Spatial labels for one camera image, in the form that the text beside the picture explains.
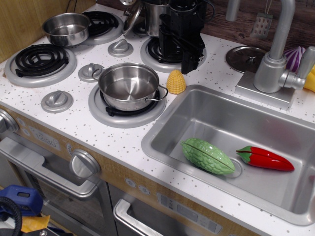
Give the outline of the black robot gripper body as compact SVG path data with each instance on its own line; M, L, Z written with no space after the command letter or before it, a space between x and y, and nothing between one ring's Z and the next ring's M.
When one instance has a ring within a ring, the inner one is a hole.
M206 2L203 0L171 0L170 15L161 15L160 29L173 36L173 41L183 51L203 50L205 44L201 38L206 16Z

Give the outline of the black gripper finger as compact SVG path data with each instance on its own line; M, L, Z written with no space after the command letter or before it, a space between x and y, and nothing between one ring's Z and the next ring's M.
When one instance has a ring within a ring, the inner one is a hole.
M188 50L183 51L181 72L188 74L193 70L196 70L199 63L202 61L202 50L190 52Z
M163 29L159 30L159 47L164 59L181 59L183 52L173 41L173 36Z

